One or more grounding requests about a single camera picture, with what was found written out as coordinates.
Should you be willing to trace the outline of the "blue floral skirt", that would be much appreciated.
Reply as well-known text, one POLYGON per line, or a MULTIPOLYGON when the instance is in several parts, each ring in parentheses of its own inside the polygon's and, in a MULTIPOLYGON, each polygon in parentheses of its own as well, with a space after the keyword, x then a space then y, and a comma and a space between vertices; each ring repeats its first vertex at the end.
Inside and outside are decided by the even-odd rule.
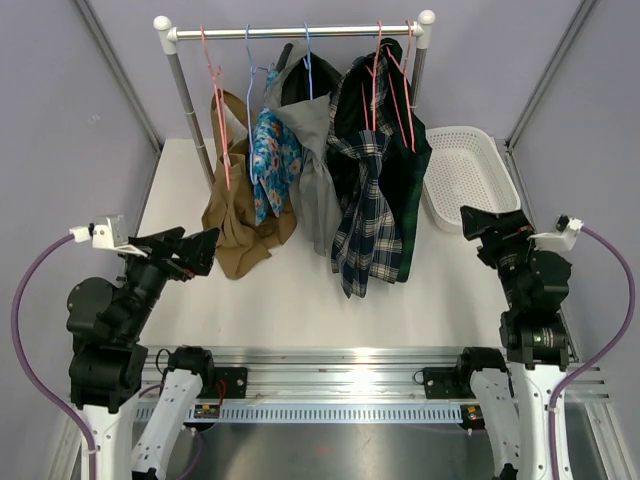
POLYGON ((252 129, 248 160, 257 225, 270 213, 278 218, 284 212, 301 163, 301 145, 294 133, 264 106, 252 129))

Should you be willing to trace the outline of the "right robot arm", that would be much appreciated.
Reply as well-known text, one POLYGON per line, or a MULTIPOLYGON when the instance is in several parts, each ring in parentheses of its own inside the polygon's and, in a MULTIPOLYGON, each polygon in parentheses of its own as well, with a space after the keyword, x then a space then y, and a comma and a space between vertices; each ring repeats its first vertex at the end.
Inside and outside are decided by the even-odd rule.
POLYGON ((503 353, 467 348, 456 389, 476 396, 500 479, 570 479, 564 389, 569 338, 560 306, 572 265, 551 250, 563 233, 538 234, 525 213, 460 209, 462 232, 479 240, 478 258, 494 269, 507 301, 500 318, 503 353))

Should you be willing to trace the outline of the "navy white plaid skirt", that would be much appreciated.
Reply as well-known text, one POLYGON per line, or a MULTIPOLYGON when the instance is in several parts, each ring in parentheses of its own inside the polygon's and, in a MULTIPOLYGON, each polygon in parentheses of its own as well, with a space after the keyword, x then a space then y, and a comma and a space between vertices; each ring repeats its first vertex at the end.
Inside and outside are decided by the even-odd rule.
POLYGON ((376 130, 365 126, 373 59, 371 53, 354 60, 339 80, 329 107, 327 164, 342 210, 331 266, 348 298, 365 297, 372 277, 395 283, 402 254, 401 234, 381 187, 383 168, 394 147, 389 123, 381 113, 388 92, 382 78, 388 72, 384 58, 379 58, 377 70, 376 130))

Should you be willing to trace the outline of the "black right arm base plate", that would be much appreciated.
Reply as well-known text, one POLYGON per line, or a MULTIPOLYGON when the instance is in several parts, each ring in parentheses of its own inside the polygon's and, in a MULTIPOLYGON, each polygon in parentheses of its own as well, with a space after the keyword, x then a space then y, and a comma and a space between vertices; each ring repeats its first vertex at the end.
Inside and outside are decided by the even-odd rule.
POLYGON ((429 400, 474 398, 469 379, 457 367, 426 367, 422 377, 425 397, 429 400))

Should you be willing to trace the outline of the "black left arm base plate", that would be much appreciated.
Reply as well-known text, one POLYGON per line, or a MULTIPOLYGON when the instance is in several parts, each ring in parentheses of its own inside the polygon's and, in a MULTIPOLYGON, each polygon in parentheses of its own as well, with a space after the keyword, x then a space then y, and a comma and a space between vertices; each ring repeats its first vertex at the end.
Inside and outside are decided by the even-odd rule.
POLYGON ((199 399, 214 400, 219 394, 224 399, 244 399, 248 386, 248 369, 246 367, 216 367, 214 373, 203 382, 199 399))

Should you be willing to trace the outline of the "blue wire hanger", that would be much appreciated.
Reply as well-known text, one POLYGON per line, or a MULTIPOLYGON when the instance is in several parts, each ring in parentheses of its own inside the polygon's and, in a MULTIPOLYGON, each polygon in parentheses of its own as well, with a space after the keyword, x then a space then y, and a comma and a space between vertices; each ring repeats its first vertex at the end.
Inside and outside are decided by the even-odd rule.
POLYGON ((253 56, 252 56, 251 49, 250 49, 250 44, 249 44, 249 30, 250 30, 250 25, 247 24, 246 27, 245 27, 244 40, 245 40, 245 47, 246 47, 246 52, 247 52, 247 57, 248 57, 248 65, 249 65, 249 86, 248 86, 247 93, 246 93, 246 113, 247 113, 247 119, 248 119, 248 142, 249 142, 248 169, 249 169, 250 181, 251 181, 251 183, 253 185, 255 185, 257 183, 257 177, 256 177, 256 175, 254 173, 254 161, 253 161, 253 149, 254 149, 253 125, 254 125, 254 121, 251 118, 251 115, 252 115, 251 94, 252 94, 252 90, 253 90, 253 85, 254 85, 254 80, 255 80, 256 73, 258 71, 264 71, 264 72, 270 73, 271 71, 275 70, 275 64, 271 63, 268 67, 255 66, 254 65, 253 56))
POLYGON ((314 87, 313 87, 313 72, 312 72, 312 56, 311 56, 311 41, 310 41, 310 31, 307 23, 304 23, 305 30, 305 40, 306 40, 306 55, 303 58, 303 63, 307 70, 308 77, 308 87, 309 87, 309 99, 312 100, 314 96, 314 87))

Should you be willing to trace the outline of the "dark green plaid skirt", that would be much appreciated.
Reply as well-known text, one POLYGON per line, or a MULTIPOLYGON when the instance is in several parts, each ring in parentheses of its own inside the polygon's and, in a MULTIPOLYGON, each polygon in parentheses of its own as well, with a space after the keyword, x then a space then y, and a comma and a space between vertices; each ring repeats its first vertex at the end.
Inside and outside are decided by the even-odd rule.
POLYGON ((406 120, 402 75, 390 59, 387 48, 390 48, 397 60, 401 62, 402 59, 400 44, 392 38, 383 39, 379 58, 384 58, 388 64, 388 72, 382 75, 388 85, 388 92, 381 113, 389 123, 388 131, 393 134, 394 147, 391 159, 383 168, 381 187, 401 234, 402 254, 396 282, 404 283, 411 269, 422 184, 430 160, 431 148, 426 140, 425 126, 413 109, 411 112, 415 130, 415 152, 404 146, 391 93, 391 91, 395 92, 403 120, 406 120))

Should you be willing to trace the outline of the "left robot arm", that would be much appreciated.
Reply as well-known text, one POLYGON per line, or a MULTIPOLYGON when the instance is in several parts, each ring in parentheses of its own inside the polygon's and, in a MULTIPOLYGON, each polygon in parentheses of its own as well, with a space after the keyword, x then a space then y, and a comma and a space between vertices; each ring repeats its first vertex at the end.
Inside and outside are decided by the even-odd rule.
POLYGON ((84 479, 163 479, 191 404, 213 392, 213 356, 201 347, 169 355, 158 403, 139 438, 133 436, 148 350, 141 333, 170 281, 186 282, 212 270, 219 229, 187 235, 175 227, 144 237, 94 226, 92 245, 124 260, 116 284, 88 278, 67 300, 73 337, 70 399, 82 420, 84 479))

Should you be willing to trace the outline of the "grey skirt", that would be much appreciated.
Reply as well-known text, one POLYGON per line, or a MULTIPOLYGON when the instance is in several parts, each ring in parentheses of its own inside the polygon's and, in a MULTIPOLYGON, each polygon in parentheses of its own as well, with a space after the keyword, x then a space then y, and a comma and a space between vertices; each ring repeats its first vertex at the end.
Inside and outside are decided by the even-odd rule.
POLYGON ((285 45, 276 64, 277 75, 266 92, 266 106, 289 127, 301 145, 302 167, 293 187, 293 207, 298 224, 320 256, 330 254, 342 219, 326 153, 329 104, 340 73, 311 52, 313 99, 309 99, 306 45, 285 45))

